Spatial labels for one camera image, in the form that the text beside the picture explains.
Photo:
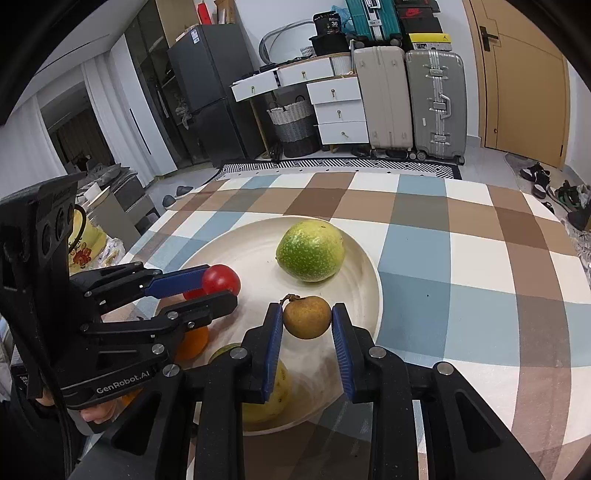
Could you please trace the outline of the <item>person's left hand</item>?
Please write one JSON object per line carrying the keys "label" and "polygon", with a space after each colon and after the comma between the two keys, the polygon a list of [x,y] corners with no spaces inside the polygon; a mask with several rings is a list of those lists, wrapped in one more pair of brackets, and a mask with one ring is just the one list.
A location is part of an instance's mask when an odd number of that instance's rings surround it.
{"label": "person's left hand", "polygon": [[68,431],[84,437],[102,434],[125,408],[123,398],[119,397],[82,410],[60,412],[48,390],[40,398],[25,399],[25,406],[27,422],[36,434],[48,436]]}

